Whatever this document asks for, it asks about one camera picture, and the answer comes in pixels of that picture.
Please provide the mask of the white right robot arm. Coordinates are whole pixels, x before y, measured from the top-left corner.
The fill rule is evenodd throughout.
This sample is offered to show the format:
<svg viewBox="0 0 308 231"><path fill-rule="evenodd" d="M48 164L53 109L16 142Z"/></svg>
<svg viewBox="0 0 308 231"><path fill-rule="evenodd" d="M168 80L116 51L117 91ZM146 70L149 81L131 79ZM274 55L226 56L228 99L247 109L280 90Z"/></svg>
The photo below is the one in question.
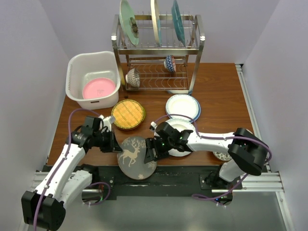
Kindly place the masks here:
<svg viewBox="0 0 308 231"><path fill-rule="evenodd" d="M270 160L269 147L244 128L234 133L199 133L197 129L179 131L167 122L151 123L150 130L156 135L146 139L144 163L169 157L169 151L179 152L209 151L228 153L231 160L224 163L214 177L215 185L226 189L231 182L246 173L261 175L264 164Z"/></svg>

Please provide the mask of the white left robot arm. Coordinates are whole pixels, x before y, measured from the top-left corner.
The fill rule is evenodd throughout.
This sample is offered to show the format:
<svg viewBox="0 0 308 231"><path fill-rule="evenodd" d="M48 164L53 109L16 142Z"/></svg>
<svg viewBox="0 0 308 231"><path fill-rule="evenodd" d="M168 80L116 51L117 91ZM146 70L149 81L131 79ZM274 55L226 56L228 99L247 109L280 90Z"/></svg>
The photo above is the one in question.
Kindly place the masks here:
<svg viewBox="0 0 308 231"><path fill-rule="evenodd" d="M49 231L58 230L68 205L84 188L94 189L99 185L97 167L76 167L93 147L98 147L103 153L122 151L112 129L114 122L112 115L87 116L83 125L69 130L62 153L47 176L33 191L25 191L21 198L26 224Z"/></svg>

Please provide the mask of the pink plate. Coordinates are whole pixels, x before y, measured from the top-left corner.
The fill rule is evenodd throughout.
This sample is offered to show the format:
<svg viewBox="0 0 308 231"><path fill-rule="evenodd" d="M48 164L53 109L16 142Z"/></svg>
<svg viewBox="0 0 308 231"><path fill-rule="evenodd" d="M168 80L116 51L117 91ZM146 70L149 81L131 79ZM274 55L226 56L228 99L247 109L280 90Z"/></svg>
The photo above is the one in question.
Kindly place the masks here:
<svg viewBox="0 0 308 231"><path fill-rule="evenodd" d="M97 78L85 85L82 91L83 99L96 99L109 96L116 89L115 83L108 78Z"/></svg>

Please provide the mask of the grey reindeer snowflake plate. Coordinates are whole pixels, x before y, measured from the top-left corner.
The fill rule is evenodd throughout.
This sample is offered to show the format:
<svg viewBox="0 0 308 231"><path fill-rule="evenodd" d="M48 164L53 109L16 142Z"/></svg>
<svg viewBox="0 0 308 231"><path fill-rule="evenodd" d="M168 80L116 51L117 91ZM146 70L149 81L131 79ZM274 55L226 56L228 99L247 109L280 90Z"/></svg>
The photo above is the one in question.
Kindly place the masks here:
<svg viewBox="0 0 308 231"><path fill-rule="evenodd" d="M117 154L121 171L131 179L144 180L154 174L157 163L144 163L146 154L145 138L134 136L126 138L120 145L122 152Z"/></svg>

